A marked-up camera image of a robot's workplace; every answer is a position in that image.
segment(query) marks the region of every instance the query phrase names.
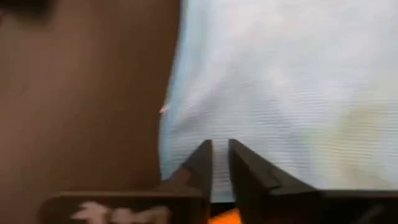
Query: light blue cloth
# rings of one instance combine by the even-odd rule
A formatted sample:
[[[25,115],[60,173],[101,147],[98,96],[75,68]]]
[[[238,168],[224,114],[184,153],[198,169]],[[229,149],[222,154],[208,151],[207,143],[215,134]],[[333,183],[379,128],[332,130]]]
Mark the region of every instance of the light blue cloth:
[[[320,189],[398,189],[398,1],[185,0],[162,118],[168,177],[235,138]]]

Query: orange object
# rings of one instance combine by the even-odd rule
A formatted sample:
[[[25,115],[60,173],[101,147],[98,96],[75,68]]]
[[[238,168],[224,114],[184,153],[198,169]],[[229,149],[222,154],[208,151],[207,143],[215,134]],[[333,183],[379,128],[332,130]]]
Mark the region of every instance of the orange object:
[[[241,224],[241,217],[238,209],[234,209],[212,218],[209,224]]]

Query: white fabric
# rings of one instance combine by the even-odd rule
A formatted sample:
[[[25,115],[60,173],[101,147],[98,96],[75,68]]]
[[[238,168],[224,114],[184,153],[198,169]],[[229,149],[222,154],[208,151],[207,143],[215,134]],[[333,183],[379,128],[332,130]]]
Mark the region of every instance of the white fabric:
[[[185,0],[162,120],[168,177],[236,138],[319,189],[398,189],[398,1]]]

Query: brown surface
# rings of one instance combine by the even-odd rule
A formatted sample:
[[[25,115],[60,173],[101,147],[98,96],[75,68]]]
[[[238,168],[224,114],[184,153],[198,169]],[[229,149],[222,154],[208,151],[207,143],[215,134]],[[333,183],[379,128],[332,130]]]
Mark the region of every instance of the brown surface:
[[[178,0],[59,1],[46,25],[0,27],[1,223],[35,223],[59,190],[159,181]]]

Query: brown wall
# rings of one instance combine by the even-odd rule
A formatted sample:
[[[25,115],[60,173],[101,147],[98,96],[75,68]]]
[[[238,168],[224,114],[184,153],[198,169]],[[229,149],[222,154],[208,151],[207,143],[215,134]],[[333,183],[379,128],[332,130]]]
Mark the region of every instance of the brown wall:
[[[0,222],[35,223],[64,189],[159,181],[159,109],[177,0],[59,0],[46,25],[0,25]]]

